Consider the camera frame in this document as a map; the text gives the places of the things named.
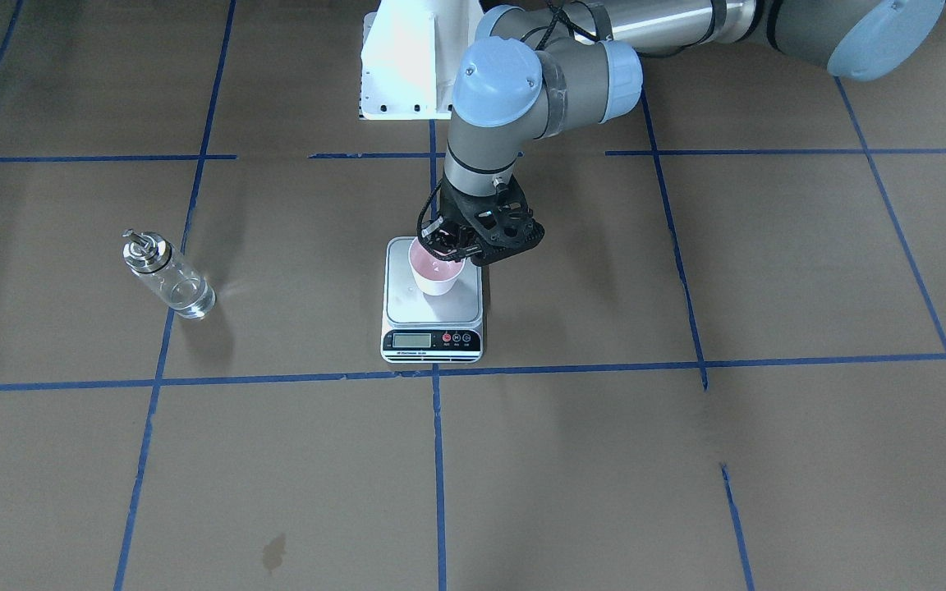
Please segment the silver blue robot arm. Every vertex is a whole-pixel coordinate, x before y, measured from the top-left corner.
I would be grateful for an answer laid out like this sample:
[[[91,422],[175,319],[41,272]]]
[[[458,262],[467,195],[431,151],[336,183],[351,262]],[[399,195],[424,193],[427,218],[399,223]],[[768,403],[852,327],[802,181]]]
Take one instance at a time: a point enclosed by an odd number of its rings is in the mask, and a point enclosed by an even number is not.
[[[530,140],[602,124],[639,101],[642,61],[702,44],[751,40],[824,68],[875,80],[904,63],[942,1],[548,1],[498,5],[459,61],[442,179],[417,218],[417,242],[476,266],[544,238],[513,171]]]

